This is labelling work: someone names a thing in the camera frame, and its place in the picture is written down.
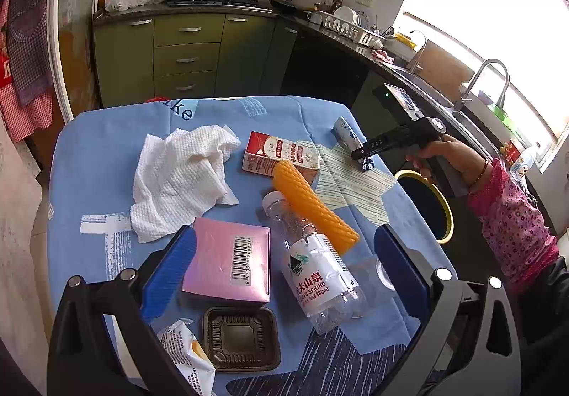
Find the silver bolt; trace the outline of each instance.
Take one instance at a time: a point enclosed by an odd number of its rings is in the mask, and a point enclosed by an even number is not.
[[[131,267],[127,267],[121,271],[121,279],[122,280],[133,280],[134,276],[136,276],[137,272],[132,269]]]
[[[451,280],[452,279],[451,271],[449,271],[448,269],[446,269],[444,267],[440,267],[436,270],[436,276],[440,280]]]
[[[67,281],[67,285],[69,285],[69,287],[77,287],[80,283],[81,277],[79,276],[73,276]]]
[[[490,279],[488,279],[488,282],[494,288],[502,287],[502,281],[498,277],[491,277]]]

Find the black plastic tray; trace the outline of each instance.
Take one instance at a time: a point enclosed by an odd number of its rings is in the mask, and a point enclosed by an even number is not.
[[[259,372],[281,363],[277,322],[270,309],[209,308],[202,325],[204,351],[220,372]]]

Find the cutting board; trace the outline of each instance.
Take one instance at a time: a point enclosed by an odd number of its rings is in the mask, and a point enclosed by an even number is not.
[[[459,99],[460,84],[474,75],[473,70],[433,41],[427,41],[422,53],[419,51],[413,59],[416,57],[420,57],[419,65],[423,67],[417,75],[451,102]]]

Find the dark striped leaf pattern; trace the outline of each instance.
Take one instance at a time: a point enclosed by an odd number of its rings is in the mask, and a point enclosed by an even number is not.
[[[240,378],[227,384],[232,396],[368,396],[405,351],[394,345],[359,354],[339,327],[312,331],[295,372]]]

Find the tablecloth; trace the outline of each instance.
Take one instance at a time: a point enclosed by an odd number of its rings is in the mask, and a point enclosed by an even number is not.
[[[242,143],[225,164],[226,181],[240,203],[233,207],[217,205],[205,216],[266,225],[261,199],[271,189],[271,178],[242,170],[251,131],[311,141],[330,165],[336,156],[332,151],[341,147],[331,131],[340,116],[363,138],[345,105],[295,96],[182,99],[80,114],[62,130],[53,158],[47,249],[54,308],[70,276],[80,274],[87,282],[112,279],[126,267],[139,267],[149,253],[169,241],[170,237],[164,237],[140,244],[130,228],[134,172],[147,134],[165,138],[177,128],[228,125]],[[378,171],[393,178],[379,157],[374,157],[374,163]],[[313,188],[320,180],[336,178],[334,167],[329,170],[321,173]],[[340,188],[346,189],[341,179],[337,181]],[[385,217],[409,248],[421,251],[433,268],[447,267],[454,272],[399,184],[393,184],[380,200],[372,191],[368,191],[369,197],[383,203]],[[350,265],[373,256],[373,234],[378,221],[356,197],[347,195],[348,190],[342,192],[346,194],[345,204],[337,202],[334,211],[361,236],[344,256]],[[159,331],[180,317],[191,318],[195,322],[190,327],[199,337],[200,317],[212,304],[218,301],[180,292],[152,327]],[[303,316],[275,266],[267,307],[277,317],[281,364],[273,371],[259,374],[218,372],[214,384],[217,396],[367,395],[405,350],[418,325],[395,297],[366,317],[349,321],[320,337]]]

